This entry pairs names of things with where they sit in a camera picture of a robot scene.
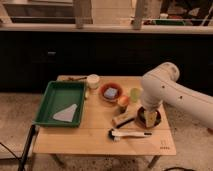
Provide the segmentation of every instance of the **speckled floor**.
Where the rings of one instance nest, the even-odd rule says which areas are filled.
[[[40,94],[0,93],[0,141],[13,151],[21,151],[29,126],[41,100]],[[177,149],[176,156],[163,156],[152,171],[180,166],[196,171],[213,171],[213,135],[199,121],[165,104]],[[66,168],[60,168],[50,155],[36,155],[35,171],[145,171],[151,157],[77,157],[60,155]],[[17,163],[0,160],[1,171],[17,170]]]

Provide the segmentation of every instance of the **dark cabinet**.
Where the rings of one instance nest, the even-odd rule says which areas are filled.
[[[213,35],[0,32],[0,90],[44,90],[61,74],[143,75],[162,62],[213,95]]]

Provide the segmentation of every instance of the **green tray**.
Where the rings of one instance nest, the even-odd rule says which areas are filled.
[[[42,126],[79,126],[83,112],[85,90],[86,84],[84,82],[49,82],[34,123]],[[78,106],[72,122],[53,119],[55,113],[72,104]]]

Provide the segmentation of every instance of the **wooden table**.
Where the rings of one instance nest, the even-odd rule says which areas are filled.
[[[59,76],[58,81],[68,76]],[[133,76],[101,76],[99,88],[108,82],[122,86],[123,92],[129,95],[131,88],[139,88],[140,77]],[[115,142],[108,138],[108,131],[113,127],[112,118],[119,115],[118,106],[103,101],[99,96],[99,88],[91,90],[89,98],[84,102],[82,121],[78,128],[40,127],[35,140],[33,152],[46,154],[80,154],[80,155],[153,155],[149,167],[161,155],[175,155],[176,149],[171,136],[170,127],[163,106],[159,108],[162,122],[153,129],[149,138],[125,138]],[[140,100],[128,106],[129,112],[137,113],[141,107]],[[135,122],[124,125],[123,130],[147,131]]]

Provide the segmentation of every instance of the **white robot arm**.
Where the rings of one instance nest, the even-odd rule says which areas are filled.
[[[180,72],[176,65],[165,62],[142,76],[141,103],[145,110],[157,110],[162,101],[195,116],[213,129],[213,97],[176,83]]]

